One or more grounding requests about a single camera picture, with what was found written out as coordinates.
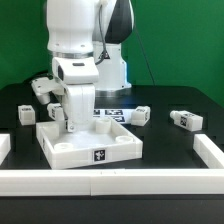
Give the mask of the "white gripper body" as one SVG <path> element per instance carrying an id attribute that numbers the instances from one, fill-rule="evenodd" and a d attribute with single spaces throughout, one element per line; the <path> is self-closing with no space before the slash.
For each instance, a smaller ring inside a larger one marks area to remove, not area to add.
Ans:
<path id="1" fill-rule="evenodd" d="M 95 105 L 94 84 L 99 72 L 93 57 L 84 59 L 52 59 L 53 78 L 37 78 L 32 89 L 42 104 L 50 102 L 49 93 L 58 97 L 70 125 L 92 120 Z"/>

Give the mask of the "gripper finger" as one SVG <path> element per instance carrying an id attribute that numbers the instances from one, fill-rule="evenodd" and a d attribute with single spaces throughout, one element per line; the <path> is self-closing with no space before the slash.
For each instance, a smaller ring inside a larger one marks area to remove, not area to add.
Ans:
<path id="1" fill-rule="evenodd" d="M 68 132 L 73 132 L 75 130 L 74 123 L 70 120 L 66 121 L 66 130 Z"/>

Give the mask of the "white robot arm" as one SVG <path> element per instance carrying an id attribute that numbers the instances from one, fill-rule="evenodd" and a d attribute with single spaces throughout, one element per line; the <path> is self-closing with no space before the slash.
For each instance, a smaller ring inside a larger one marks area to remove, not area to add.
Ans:
<path id="1" fill-rule="evenodd" d="M 95 98 L 131 88 L 121 43 L 134 28 L 130 0 L 47 0 L 51 76 L 32 81 L 42 104 L 54 94 L 67 130 L 93 118 Z"/>

